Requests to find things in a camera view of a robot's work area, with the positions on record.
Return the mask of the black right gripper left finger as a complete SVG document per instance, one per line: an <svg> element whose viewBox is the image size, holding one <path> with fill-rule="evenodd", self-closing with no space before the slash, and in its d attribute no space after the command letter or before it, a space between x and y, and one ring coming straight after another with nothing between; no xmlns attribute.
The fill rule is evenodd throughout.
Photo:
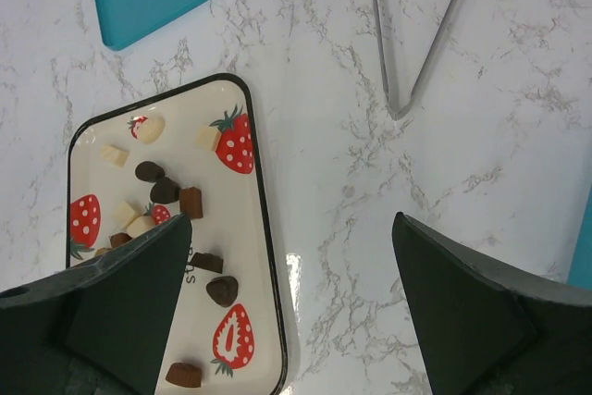
<svg viewBox="0 0 592 395"><path fill-rule="evenodd" d="M4 394L152 394L191 244L175 216L80 265L1 293Z"/></svg>

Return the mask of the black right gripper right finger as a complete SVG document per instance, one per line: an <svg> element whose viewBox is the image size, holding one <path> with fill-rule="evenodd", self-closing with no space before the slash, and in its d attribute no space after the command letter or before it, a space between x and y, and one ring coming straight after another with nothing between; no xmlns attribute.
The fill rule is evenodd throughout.
<svg viewBox="0 0 592 395"><path fill-rule="evenodd" d="M588 394L591 292L398 213L392 242L435 394Z"/></svg>

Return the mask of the brown cup chocolate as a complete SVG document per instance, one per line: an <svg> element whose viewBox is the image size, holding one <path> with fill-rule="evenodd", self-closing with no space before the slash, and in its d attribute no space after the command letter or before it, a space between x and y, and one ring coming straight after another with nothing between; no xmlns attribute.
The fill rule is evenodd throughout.
<svg viewBox="0 0 592 395"><path fill-rule="evenodd" d="M197 389L202 386L202 368L191 363L173 363L166 372L166 382L185 389Z"/></svg>

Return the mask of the dark heart chocolate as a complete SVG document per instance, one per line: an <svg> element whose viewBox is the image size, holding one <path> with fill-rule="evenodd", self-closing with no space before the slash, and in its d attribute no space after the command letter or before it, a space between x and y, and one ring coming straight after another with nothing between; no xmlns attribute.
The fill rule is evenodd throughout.
<svg viewBox="0 0 592 395"><path fill-rule="evenodd" d="M208 282L205 289L217 305L228 308L237 300L239 281L233 276L222 276Z"/></svg>
<svg viewBox="0 0 592 395"><path fill-rule="evenodd" d="M160 178L150 191L150 200L156 204L172 204L179 200L180 186L168 177Z"/></svg>

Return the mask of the metal tongs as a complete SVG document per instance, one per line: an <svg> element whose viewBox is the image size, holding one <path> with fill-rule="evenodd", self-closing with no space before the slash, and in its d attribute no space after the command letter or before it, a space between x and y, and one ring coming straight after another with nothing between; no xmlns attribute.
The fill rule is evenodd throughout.
<svg viewBox="0 0 592 395"><path fill-rule="evenodd" d="M383 90L400 120L419 98L461 0L372 1Z"/></svg>

